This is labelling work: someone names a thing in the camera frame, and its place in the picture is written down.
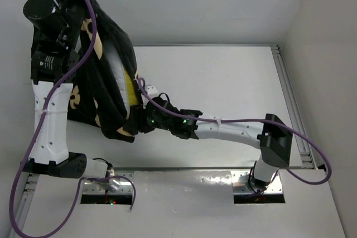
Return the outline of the cream foam pillow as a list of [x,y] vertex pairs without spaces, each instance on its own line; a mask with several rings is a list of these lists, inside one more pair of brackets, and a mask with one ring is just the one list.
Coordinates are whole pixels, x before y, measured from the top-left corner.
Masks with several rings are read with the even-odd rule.
[[139,104],[133,81],[130,78],[128,71],[124,68],[117,50],[108,38],[103,41],[103,49],[106,53],[120,96],[122,97],[125,108],[124,111],[127,112],[126,119],[128,119],[131,106]]

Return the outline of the black floral pillowcase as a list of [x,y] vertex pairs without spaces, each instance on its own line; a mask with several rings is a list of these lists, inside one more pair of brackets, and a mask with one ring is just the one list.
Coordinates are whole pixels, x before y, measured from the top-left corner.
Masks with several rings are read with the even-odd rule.
[[93,52],[76,71],[72,82],[74,88],[69,101],[67,118],[100,128],[108,139],[134,142],[129,118],[110,69],[103,41],[109,39],[133,81],[134,90],[142,105],[136,78],[138,76],[136,56],[128,34],[121,29],[101,8],[97,0],[90,0],[97,23],[97,36]]

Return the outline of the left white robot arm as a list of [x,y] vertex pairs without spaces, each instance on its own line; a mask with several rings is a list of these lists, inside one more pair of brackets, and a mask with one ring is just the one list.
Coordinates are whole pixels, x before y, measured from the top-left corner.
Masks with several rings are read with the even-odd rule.
[[105,178],[109,164],[69,152],[67,111],[73,84],[56,83],[79,62],[75,47],[88,8],[84,0],[28,0],[23,14],[34,25],[32,88],[37,137],[23,171],[61,178]]

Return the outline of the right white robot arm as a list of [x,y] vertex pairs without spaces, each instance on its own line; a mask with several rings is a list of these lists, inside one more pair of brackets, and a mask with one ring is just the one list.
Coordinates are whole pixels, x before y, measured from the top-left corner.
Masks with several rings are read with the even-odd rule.
[[262,125],[225,123],[199,110],[179,110],[168,99],[157,96],[151,102],[131,107],[129,122],[135,133],[162,129],[180,139],[225,140],[260,150],[248,174],[248,186],[256,194],[267,189],[279,169],[290,165],[293,135],[274,114],[266,114]]

